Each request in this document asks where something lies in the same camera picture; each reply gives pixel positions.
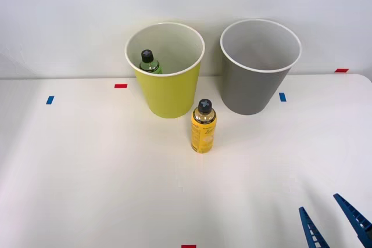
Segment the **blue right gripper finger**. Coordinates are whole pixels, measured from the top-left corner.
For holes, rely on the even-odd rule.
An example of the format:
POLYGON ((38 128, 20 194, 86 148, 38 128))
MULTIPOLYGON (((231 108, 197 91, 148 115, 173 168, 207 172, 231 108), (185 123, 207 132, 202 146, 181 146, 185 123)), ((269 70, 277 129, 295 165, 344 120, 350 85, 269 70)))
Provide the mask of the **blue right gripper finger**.
POLYGON ((371 248, 371 222, 340 194, 336 193, 333 197, 346 215, 362 245, 371 248))
POLYGON ((308 248, 330 248, 304 207, 299 208, 299 214, 308 248))

